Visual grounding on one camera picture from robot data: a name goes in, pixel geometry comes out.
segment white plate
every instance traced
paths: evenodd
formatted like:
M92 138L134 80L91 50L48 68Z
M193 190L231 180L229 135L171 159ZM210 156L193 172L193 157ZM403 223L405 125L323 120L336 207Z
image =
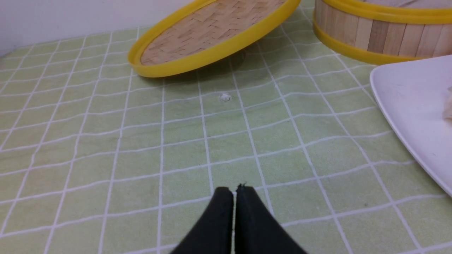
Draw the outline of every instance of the white plate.
M452 56L379 66L370 82L397 136L452 196L452 121L442 118L452 86Z

